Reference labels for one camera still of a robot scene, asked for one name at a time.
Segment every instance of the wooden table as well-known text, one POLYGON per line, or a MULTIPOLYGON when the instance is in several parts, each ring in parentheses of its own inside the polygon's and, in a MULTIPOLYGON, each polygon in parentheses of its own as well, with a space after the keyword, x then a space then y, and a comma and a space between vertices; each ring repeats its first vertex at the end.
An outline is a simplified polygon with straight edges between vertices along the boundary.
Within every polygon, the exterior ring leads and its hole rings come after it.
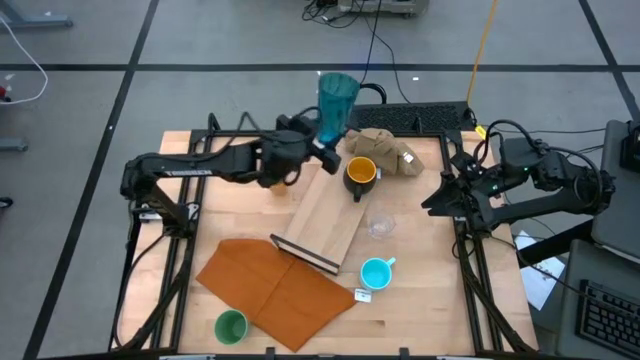
MULTIPOLYGON (((190 132, 166 132, 161 153, 187 151, 190 132)), ((470 151, 479 138, 463 133, 464 147, 470 151)), ((248 141, 239 138, 236 142, 248 141)), ((216 138, 214 150, 227 138, 216 138)), ((438 189, 443 170, 439 140, 403 139, 425 164, 418 177, 383 176, 376 184, 365 216, 359 224, 340 274, 327 277, 353 291, 359 287, 359 270, 370 257, 397 259, 391 285, 374 294, 372 303, 358 303, 320 330, 299 354, 398 354, 408 347, 412 355, 470 355, 474 353, 460 264, 451 255, 454 241, 452 220, 430 217, 420 203, 438 189), (367 218, 378 212, 392 214, 396 227, 389 237, 374 239, 367 231, 367 218)), ((493 161, 489 156, 487 162, 493 161)), ((228 238, 269 240, 282 233, 291 220, 316 171, 317 161, 305 164, 298 183, 285 196, 274 196, 257 184, 238 185, 210 178, 206 183, 200 228, 191 272, 185 316, 180 339, 181 353, 264 354, 274 346, 276 353, 290 351, 262 330, 252 327, 240 344, 224 346, 213 333, 214 323, 228 306, 194 280, 211 257, 218 242, 228 238)), ((161 187, 177 199, 180 179, 163 179, 161 187)), ((159 222, 144 224, 136 256, 161 232, 159 222)), ((511 240, 509 227, 501 226, 495 236, 511 240)), ((120 336, 127 341, 147 318, 158 301, 169 240, 165 240, 141 260, 134 272, 123 306, 120 336)), ((484 249, 495 303, 513 328, 529 345, 537 348, 529 307, 512 248, 487 239, 484 249)), ((486 313, 477 301, 485 348, 491 348, 486 313)), ((173 307, 166 314, 162 344, 169 342, 173 307)))

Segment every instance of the black keyboard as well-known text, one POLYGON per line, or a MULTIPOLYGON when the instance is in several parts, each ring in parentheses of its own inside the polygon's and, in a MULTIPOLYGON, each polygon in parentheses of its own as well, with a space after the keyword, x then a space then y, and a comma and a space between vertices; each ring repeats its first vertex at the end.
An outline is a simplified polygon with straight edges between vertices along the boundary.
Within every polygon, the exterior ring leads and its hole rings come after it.
POLYGON ((464 101, 357 105, 350 123, 360 128, 387 129, 391 132, 416 132, 418 123, 423 132, 442 130, 473 130, 471 119, 465 118, 464 101))
POLYGON ((580 297, 578 336, 640 359, 640 301, 590 280, 582 280, 580 289, 596 301, 580 297))

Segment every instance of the blue cup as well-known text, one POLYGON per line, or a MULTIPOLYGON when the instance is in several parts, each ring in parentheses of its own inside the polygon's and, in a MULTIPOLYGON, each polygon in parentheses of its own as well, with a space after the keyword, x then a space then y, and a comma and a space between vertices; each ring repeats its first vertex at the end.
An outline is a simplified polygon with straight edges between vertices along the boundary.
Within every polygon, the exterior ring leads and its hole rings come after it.
POLYGON ((371 291, 382 290, 391 283, 391 265, 396 258, 387 261, 380 258, 371 258, 362 264, 360 269, 360 283, 371 291))
POLYGON ((360 83, 347 74, 328 73, 318 80, 318 108, 322 118, 318 141, 334 144, 346 131, 351 109, 360 91, 360 83))

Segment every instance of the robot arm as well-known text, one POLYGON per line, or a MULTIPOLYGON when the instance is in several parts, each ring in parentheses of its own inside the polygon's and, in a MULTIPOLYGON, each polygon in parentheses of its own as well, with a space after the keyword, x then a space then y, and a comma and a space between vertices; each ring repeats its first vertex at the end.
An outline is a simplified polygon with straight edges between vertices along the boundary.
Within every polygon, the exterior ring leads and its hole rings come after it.
POLYGON ((311 156, 322 161, 325 171, 335 174, 340 157, 333 149, 313 143, 316 132, 315 122, 304 116, 290 119, 281 115, 276 131, 245 144, 227 144, 215 153, 140 155, 126 164, 120 193, 157 212, 170 235, 185 237, 193 231, 194 209, 173 202, 156 184, 160 178, 215 176, 239 184, 257 181, 264 188, 280 182, 292 185, 299 174, 292 181, 287 178, 299 173, 311 156))
POLYGON ((498 225, 565 211, 572 214, 596 215, 609 206, 615 191, 611 177, 590 167, 570 163, 559 151, 539 142, 532 148, 525 138, 507 139, 500 146, 501 161, 484 168, 475 157, 458 153, 451 163, 459 171, 441 173, 442 184, 422 203, 432 216, 464 217, 467 229, 489 236, 498 225), (490 198, 525 183, 556 191, 552 195, 493 208, 490 198))

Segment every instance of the orange cloth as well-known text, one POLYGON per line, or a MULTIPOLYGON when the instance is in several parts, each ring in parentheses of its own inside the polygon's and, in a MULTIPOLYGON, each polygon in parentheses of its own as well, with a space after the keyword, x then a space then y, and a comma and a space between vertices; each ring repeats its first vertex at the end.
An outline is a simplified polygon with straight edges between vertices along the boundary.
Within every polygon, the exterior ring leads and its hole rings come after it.
POLYGON ((263 240, 221 241, 196 280, 294 352, 355 305, 349 290, 263 240))

